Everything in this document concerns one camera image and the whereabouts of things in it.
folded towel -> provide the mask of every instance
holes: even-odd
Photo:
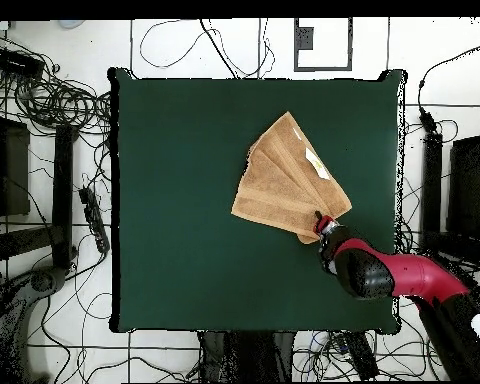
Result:
[[[318,240],[315,211],[338,218],[352,207],[289,112],[251,146],[247,160],[233,215],[311,243]]]

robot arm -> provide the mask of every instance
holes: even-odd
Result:
[[[480,379],[480,307],[455,275],[419,255],[388,255],[317,213],[326,272],[360,299],[411,296],[450,379]]]

power strip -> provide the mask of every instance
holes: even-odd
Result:
[[[100,253],[106,254],[110,250],[110,243],[107,233],[105,232],[103,220],[101,219],[101,211],[96,201],[96,196],[90,188],[82,188],[78,190],[78,194],[80,195],[82,204],[85,205],[85,219],[96,239],[96,247]]]

black border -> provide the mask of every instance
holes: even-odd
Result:
[[[132,330],[167,330],[166,328],[131,328],[125,331],[119,331],[120,322],[120,304],[121,304],[121,266],[120,266],[120,239],[119,239],[119,207],[120,207],[120,171],[119,171],[119,91],[120,85],[117,81],[117,69],[126,72],[131,78],[139,81],[146,80],[165,80],[167,78],[137,78],[132,70],[127,68],[109,68],[107,71],[107,78],[110,81],[110,162],[111,162],[111,181],[112,181],[112,210],[111,210],[111,246],[112,246],[112,312],[109,319],[109,329],[114,333],[128,333]],[[384,82],[391,72],[400,72],[401,78],[397,88],[397,158],[396,164],[396,186],[397,186],[397,200],[395,205],[395,237],[402,222],[402,188],[403,188],[403,169],[404,169],[404,146],[405,146],[405,84],[407,82],[408,74],[403,69],[385,69],[381,72],[379,77],[374,80],[364,80],[358,78],[334,78],[333,80],[349,80],[349,81],[363,81],[363,82]],[[288,80],[289,78],[266,78],[267,80]],[[374,329],[378,334],[397,334],[401,328],[401,320],[399,312],[399,298],[393,297],[392,315],[396,321],[396,330],[392,333],[384,333],[381,329]],[[327,329],[328,331],[340,331],[342,329]],[[170,329],[167,331],[198,331],[188,328]]]
[[[297,48],[297,40],[295,39],[295,33],[299,26],[299,18],[294,18],[294,42],[293,42],[293,71],[294,72],[320,72],[320,71],[351,71],[352,70],[352,54],[353,47],[352,41],[354,39],[354,18],[348,18],[348,46],[347,46],[347,66],[299,66],[299,50]]]

green tabletop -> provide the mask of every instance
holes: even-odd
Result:
[[[248,148],[289,111],[352,202],[340,222],[392,252],[400,71],[382,81],[137,80],[117,69],[115,79],[114,330],[396,329],[392,299],[351,298],[322,271],[317,243],[231,206]]]

